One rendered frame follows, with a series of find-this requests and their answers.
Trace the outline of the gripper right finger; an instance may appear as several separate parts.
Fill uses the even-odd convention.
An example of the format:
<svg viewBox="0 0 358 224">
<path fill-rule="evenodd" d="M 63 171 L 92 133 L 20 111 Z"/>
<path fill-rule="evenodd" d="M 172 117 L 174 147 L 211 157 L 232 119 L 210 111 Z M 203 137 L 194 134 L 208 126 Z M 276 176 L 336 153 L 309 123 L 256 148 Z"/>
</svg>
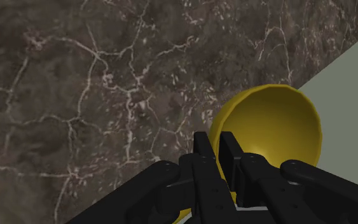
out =
<svg viewBox="0 0 358 224">
<path fill-rule="evenodd" d="M 299 160 L 276 168 L 231 132 L 219 136 L 218 159 L 239 205 L 264 203 L 276 224 L 358 224 L 358 184 Z"/>
</svg>

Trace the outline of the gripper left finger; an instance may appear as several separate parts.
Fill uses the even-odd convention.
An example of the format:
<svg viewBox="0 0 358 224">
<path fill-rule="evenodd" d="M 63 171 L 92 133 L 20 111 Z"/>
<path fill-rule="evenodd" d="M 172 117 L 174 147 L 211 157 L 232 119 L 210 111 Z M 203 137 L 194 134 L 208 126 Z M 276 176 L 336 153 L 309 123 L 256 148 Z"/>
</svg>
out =
<svg viewBox="0 0 358 224">
<path fill-rule="evenodd" d="M 193 212 L 186 224 L 239 224 L 205 132 L 195 133 L 194 147 L 179 164 L 153 163 L 66 224 L 173 224 L 185 209 Z"/>
</svg>

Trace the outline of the yellow bowl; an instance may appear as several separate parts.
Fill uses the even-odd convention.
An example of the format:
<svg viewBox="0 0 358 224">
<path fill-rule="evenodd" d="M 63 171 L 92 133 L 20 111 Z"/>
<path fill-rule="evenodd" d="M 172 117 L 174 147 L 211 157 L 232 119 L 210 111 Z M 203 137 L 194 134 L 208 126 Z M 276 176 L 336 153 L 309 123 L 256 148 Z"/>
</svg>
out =
<svg viewBox="0 0 358 224">
<path fill-rule="evenodd" d="M 244 153 L 262 155 L 276 168 L 287 160 L 316 166 L 322 131 L 314 105 L 299 90 L 288 85 L 262 85 L 230 99 L 206 132 L 217 169 L 226 181 L 237 210 L 239 224 L 276 224 L 264 203 L 242 207 L 237 202 L 237 193 L 230 189 L 218 159 L 222 132 L 231 132 Z M 193 217 L 191 209 L 182 210 L 179 219 L 189 214 Z"/>
</svg>

